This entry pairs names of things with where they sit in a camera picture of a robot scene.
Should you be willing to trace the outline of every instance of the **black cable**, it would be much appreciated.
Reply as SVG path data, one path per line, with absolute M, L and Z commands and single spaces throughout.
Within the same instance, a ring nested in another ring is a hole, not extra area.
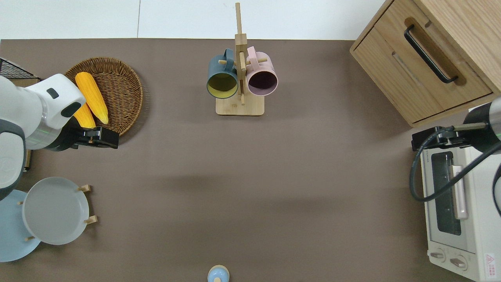
M 496 184 L 501 180 L 501 165 L 497 168 L 496 174 L 494 176 L 494 181 L 492 183 L 492 198 L 494 199 L 494 205 L 496 206 L 497 212 L 499 213 L 499 216 L 501 216 L 501 209 L 499 208 L 499 205 L 497 204 L 496 201 Z
M 430 135 L 423 142 L 423 144 L 421 144 L 421 146 L 419 147 L 419 150 L 416 153 L 416 157 L 414 158 L 414 161 L 412 162 L 412 166 L 411 166 L 411 169 L 410 169 L 410 176 L 409 176 L 409 188 L 410 188 L 410 193 L 411 193 L 412 197 L 416 201 L 419 201 L 419 202 L 428 202 L 428 201 L 431 201 L 433 199 L 436 199 L 438 196 L 442 195 L 447 190 L 449 190 L 452 186 L 454 186 L 454 184 L 456 184 L 459 180 L 461 180 L 461 178 L 463 178 L 468 172 L 470 172 L 474 167 L 476 167 L 478 164 L 480 164 L 483 160 L 485 160 L 487 157 L 489 157 L 490 155 L 494 154 L 495 152 L 497 152 L 497 151 L 499 151 L 501 149 L 501 142 L 497 142 L 496 144 L 494 144 L 493 146 L 491 146 L 487 151 L 485 151 L 480 156 L 478 156 L 475 160 L 473 160 L 471 163 L 469 163 L 454 178 L 452 178 L 451 180 L 449 180 L 449 182 L 447 182 L 447 184 L 445 184 L 443 187 L 441 187 L 438 190 L 435 189 L 435 193 L 433 193 L 433 194 L 431 194 L 431 195 L 429 195 L 427 197 L 424 197 L 424 198 L 420 197 L 417 194 L 416 188 L 414 186 L 416 169 L 417 169 L 417 165 L 419 163 L 419 156 L 423 152 L 424 148 L 426 146 L 428 146 L 428 144 L 433 139 L 435 139 L 439 134 L 442 134 L 442 133 L 444 133 L 446 131 L 454 131 L 454 127 L 450 126 L 450 127 L 446 127 L 446 128 L 441 128 L 438 131 L 436 131 L 435 133 L 433 133 L 432 135 Z

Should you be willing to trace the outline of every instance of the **drawer handle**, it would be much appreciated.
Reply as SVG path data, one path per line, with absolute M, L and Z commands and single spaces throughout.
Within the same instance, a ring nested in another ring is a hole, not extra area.
M 432 61 L 432 59 L 428 56 L 428 54 L 421 48 L 421 46 L 418 44 L 418 42 L 412 37 L 410 34 L 410 31 L 414 28 L 414 25 L 410 25 L 404 32 L 404 37 L 409 42 L 410 46 L 414 48 L 414 50 L 417 52 L 417 54 L 423 59 L 423 61 L 430 67 L 430 69 L 433 71 L 433 73 L 442 81 L 443 83 L 451 83 L 454 80 L 457 79 L 457 76 L 454 76 L 452 78 L 448 78 L 435 64 L 435 62 Z

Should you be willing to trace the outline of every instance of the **white wall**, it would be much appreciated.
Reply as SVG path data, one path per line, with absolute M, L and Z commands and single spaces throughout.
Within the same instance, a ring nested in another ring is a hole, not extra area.
M 353 40 L 384 0 L 240 0 L 250 39 Z M 0 0 L 0 39 L 233 38 L 234 1 Z

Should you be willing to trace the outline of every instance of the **blue mug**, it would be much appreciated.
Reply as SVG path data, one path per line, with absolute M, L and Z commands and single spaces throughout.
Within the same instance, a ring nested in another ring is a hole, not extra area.
M 235 95 L 238 89 L 236 66 L 233 64 L 233 50 L 227 48 L 223 55 L 217 55 L 209 62 L 207 91 L 218 98 L 226 99 Z

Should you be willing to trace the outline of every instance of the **woven tray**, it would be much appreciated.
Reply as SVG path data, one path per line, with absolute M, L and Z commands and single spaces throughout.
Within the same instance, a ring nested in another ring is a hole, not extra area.
M 124 62 L 107 57 L 90 58 L 69 69 L 65 76 L 75 83 L 79 72 L 92 74 L 108 108 L 108 124 L 103 126 L 122 136 L 136 122 L 143 104 L 143 86 L 134 70 Z

